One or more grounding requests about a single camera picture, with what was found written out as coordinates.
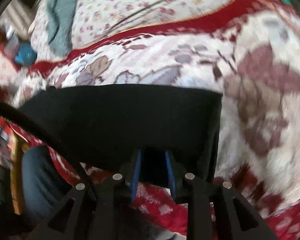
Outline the black pants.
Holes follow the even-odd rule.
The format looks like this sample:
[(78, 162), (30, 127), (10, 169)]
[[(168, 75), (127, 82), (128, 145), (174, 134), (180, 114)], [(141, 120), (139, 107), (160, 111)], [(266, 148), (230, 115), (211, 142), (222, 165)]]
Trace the black pants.
[(117, 171), (141, 152), (141, 180), (166, 187), (165, 153), (186, 172), (212, 181), (222, 95), (159, 85), (49, 88), (19, 107), (63, 145), (69, 163)]

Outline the blue plastic bag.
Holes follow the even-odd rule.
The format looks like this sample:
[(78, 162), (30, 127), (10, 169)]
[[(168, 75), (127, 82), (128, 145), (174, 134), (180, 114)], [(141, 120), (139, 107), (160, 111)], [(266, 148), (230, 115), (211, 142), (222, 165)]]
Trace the blue plastic bag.
[(36, 59), (37, 53), (32, 49), (30, 44), (19, 44), (19, 51), (14, 58), (15, 63), (18, 63), (25, 67), (29, 67), (36, 61)]

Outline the white floral bed sheet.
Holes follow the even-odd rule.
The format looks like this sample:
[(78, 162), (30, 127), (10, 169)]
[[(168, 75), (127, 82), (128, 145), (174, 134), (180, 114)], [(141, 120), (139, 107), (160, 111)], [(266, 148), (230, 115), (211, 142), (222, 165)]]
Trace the white floral bed sheet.
[[(78, 0), (72, 24), (72, 49), (130, 28), (183, 20), (210, 12), (229, 0)], [(39, 4), (30, 26), (31, 46), (39, 61), (64, 57), (52, 53), (47, 42), (46, 2)]]

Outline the red white leaf blanket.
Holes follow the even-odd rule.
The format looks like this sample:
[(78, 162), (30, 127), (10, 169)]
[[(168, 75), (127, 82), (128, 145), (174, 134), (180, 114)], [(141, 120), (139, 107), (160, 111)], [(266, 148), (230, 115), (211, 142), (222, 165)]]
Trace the red white leaf blanket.
[[(38, 226), (0, 213), (0, 237), (139, 239), (146, 222), (182, 239), (300, 239), (300, 18), (276, 0), (231, 0), (181, 21), (149, 24), (74, 50), (66, 60), (35, 64), (29, 91), (14, 105), (0, 101), (0, 120), (17, 143), (48, 147), (72, 186)], [(169, 185), (141, 180), (131, 202), (134, 151), (117, 171), (69, 163), (63, 145), (19, 107), (49, 88), (159, 85), (222, 95), (212, 181), (184, 168), (169, 152)], [(9, 205), (26, 214), (21, 163), (8, 165)]]

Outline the teal fleece garment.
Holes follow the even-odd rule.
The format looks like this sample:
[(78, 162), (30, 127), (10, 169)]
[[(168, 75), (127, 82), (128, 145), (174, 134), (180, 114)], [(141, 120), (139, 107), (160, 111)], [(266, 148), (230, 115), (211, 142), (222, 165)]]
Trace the teal fleece garment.
[(65, 57), (72, 51), (72, 24), (78, 0), (47, 0), (47, 42), (53, 54)]

